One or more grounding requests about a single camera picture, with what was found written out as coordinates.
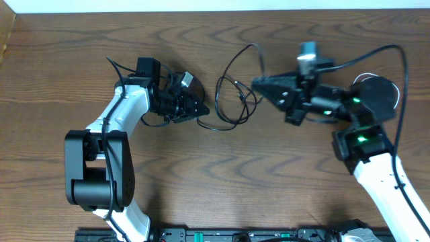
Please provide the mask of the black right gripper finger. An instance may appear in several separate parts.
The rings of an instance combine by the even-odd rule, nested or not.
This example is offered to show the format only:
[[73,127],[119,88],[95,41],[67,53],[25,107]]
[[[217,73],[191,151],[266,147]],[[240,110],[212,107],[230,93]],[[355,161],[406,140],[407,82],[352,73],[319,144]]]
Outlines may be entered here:
[[262,92],[264,89],[287,89],[296,90],[299,88],[297,74],[284,73],[282,75],[273,75],[265,77],[256,77],[252,81],[252,88]]
[[283,112],[289,112],[296,104],[299,91],[288,87],[263,87],[260,93]]

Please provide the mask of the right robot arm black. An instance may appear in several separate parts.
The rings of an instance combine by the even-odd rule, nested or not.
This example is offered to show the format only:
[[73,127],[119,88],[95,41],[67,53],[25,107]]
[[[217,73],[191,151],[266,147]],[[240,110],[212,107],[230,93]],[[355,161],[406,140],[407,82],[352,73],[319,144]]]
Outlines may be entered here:
[[252,88],[285,112],[285,121],[301,125],[308,113],[343,120],[334,131],[333,150],[370,195],[396,241],[428,241],[429,211],[407,178],[383,123],[395,117],[397,90],[390,80],[372,76],[347,89],[322,84],[319,75],[335,62],[301,60],[297,71],[257,77]]

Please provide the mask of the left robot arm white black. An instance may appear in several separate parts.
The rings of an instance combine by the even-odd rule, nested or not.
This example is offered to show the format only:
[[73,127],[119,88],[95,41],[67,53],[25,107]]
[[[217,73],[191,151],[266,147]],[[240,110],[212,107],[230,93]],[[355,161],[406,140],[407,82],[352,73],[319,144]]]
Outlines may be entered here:
[[64,138],[66,197],[102,218],[108,229],[77,230],[76,241],[159,241],[159,230],[134,199],[135,173],[130,137],[144,115],[163,125],[196,120],[210,113],[201,81],[191,73],[167,71],[152,57],[140,57],[129,75],[118,75],[114,96],[100,116]]

